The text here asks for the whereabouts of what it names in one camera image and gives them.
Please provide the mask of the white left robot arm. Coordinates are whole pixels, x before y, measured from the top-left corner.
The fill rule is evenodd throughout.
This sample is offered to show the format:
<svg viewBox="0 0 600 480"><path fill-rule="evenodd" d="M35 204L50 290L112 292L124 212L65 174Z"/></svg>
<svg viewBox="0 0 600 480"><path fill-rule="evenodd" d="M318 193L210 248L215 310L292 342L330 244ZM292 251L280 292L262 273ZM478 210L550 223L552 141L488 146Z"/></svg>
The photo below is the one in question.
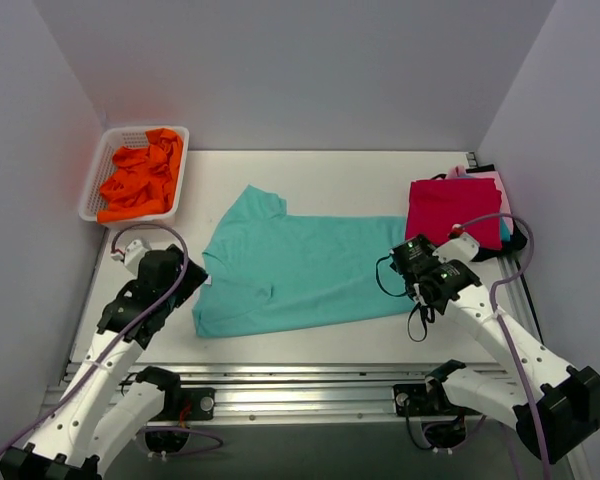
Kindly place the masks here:
<svg viewBox="0 0 600 480"><path fill-rule="evenodd" d="M185 248L142 250L134 279L102 312L87 354L56 407L21 448L0 459L5 479L101 479L126 444L152 419L170 419L184 395L178 374L137 373L115 407L113 394L167 318L205 282Z"/></svg>

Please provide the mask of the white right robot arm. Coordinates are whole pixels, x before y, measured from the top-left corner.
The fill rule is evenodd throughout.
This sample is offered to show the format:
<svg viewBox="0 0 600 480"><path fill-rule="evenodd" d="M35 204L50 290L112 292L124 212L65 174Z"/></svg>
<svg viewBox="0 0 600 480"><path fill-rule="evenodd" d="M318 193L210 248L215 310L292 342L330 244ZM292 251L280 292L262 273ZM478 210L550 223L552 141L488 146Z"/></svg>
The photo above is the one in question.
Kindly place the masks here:
<svg viewBox="0 0 600 480"><path fill-rule="evenodd" d="M449 360L425 378L424 400L435 412L479 412L514 430L538 459L555 464L600 429L600 375L551 352L506 310L472 270L479 250L468 234L436 247L425 236L389 252L405 294L430 317L472 337L513 384Z"/></svg>

